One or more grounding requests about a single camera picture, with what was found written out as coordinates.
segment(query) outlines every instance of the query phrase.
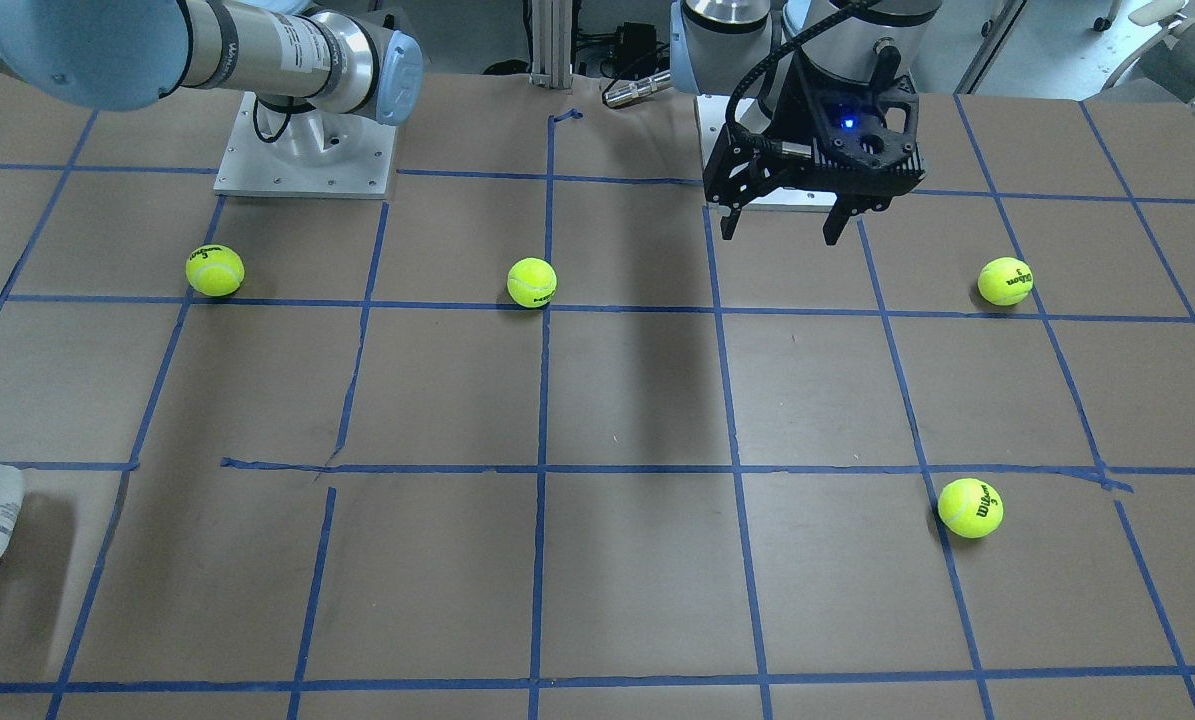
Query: white mounting plate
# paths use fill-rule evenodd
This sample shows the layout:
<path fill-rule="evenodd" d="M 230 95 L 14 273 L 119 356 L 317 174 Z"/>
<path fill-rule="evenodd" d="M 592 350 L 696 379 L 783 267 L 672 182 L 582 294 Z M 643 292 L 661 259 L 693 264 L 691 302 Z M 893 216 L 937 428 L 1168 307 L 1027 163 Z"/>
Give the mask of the white mounting plate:
<path fill-rule="evenodd" d="M 698 96 L 694 99 L 695 117 L 699 122 L 699 155 L 703 158 L 703 167 L 707 167 L 707 155 L 712 154 L 712 147 L 721 135 L 721 127 L 727 122 L 725 96 Z M 753 100 L 739 101 L 739 115 L 743 117 L 744 111 L 752 106 Z M 758 197 L 744 210 L 782 210 L 793 213 L 827 213 L 833 209 L 836 196 L 833 192 L 807 192 L 797 187 L 779 187 L 774 192 L 764 197 Z"/>
<path fill-rule="evenodd" d="M 345 154 L 337 164 L 295 165 L 287 159 L 292 154 L 281 149 L 289 139 L 266 144 L 255 136 L 251 107 L 255 107 L 255 94 L 246 92 L 232 123 L 228 147 L 219 161 L 214 192 L 239 197 L 385 199 L 392 177 L 396 128 L 363 118 L 360 127 L 363 137 L 354 143 L 351 154 Z"/>

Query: label on robot arm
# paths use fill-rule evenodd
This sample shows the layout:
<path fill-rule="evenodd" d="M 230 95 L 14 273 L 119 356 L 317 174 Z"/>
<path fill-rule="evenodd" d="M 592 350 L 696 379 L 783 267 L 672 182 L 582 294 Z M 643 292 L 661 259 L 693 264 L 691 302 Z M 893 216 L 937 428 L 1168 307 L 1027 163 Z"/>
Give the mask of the label on robot arm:
<path fill-rule="evenodd" d="M 331 69 L 331 49 L 326 36 L 313 27 L 313 20 L 270 14 L 281 42 L 281 69 L 295 73 Z"/>

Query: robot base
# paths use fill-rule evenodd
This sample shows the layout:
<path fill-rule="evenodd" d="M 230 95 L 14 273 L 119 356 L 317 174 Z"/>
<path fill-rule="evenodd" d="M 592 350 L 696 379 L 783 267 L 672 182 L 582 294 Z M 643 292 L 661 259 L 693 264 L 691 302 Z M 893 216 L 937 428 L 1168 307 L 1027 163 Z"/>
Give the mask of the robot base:
<path fill-rule="evenodd" d="M 695 98 L 695 117 L 699 122 L 699 154 L 701 154 L 705 165 L 707 165 L 707 155 L 712 154 L 712 147 L 717 144 L 721 127 L 727 122 L 727 101 L 729 100 L 730 97 L 725 96 L 698 96 Z M 749 122 L 744 117 L 752 104 L 752 99 L 740 100 L 739 117 L 742 118 L 746 127 L 758 129 L 756 122 Z M 766 122 L 766 118 L 756 110 L 753 110 L 753 113 L 760 117 L 762 123 Z M 836 196 L 833 192 L 807 192 L 797 190 L 797 187 L 779 187 L 765 197 L 758 197 L 758 199 L 749 202 L 748 205 L 744 205 L 744 210 L 827 213 L 833 209 L 834 202 L 836 202 Z M 716 205 L 713 205 L 713 210 L 717 210 Z"/>
<path fill-rule="evenodd" d="M 219 161 L 214 192 L 240 197 L 338 197 L 382 201 L 397 129 L 356 115 L 314 110 L 292 117 L 277 142 L 255 136 L 255 94 L 246 92 Z"/>

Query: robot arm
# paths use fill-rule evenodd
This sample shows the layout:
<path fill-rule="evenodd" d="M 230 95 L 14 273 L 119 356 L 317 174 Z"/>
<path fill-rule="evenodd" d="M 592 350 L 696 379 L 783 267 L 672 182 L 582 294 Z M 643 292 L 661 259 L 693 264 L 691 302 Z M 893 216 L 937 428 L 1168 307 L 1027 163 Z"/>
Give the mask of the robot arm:
<path fill-rule="evenodd" d="M 836 193 L 825 223 L 834 245 L 850 219 L 885 210 L 925 178 L 907 73 L 940 4 L 789 0 L 783 13 L 770 0 L 673 4 L 674 86 L 730 96 L 703 172 L 722 236 L 749 202 L 797 187 Z M 744 96 L 760 115 L 737 118 Z"/>
<path fill-rule="evenodd" d="M 251 90 L 398 127 L 418 100 L 413 38 L 304 0 L 0 0 L 0 72 L 99 110 L 179 87 Z"/>

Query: tennis ball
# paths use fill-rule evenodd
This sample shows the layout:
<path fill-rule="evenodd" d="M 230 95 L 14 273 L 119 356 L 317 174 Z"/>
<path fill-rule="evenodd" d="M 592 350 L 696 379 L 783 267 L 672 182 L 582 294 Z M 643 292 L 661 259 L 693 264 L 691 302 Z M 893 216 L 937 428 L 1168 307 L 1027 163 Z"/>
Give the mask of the tennis ball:
<path fill-rule="evenodd" d="M 203 245 L 191 252 L 184 264 L 190 287 L 201 295 L 222 297 L 235 293 L 246 279 L 241 257 L 222 245 Z"/>
<path fill-rule="evenodd" d="M 992 304 L 1016 304 L 1032 291 L 1032 270 L 1017 258 L 998 258 L 980 270 L 978 285 Z"/>
<path fill-rule="evenodd" d="M 963 539 L 981 539 L 1001 524 L 1001 497 L 978 478 L 952 480 L 939 493 L 939 519 Z"/>
<path fill-rule="evenodd" d="M 509 295 L 522 307 L 539 307 L 557 293 L 557 272 L 538 258 L 517 260 L 509 270 Z"/>

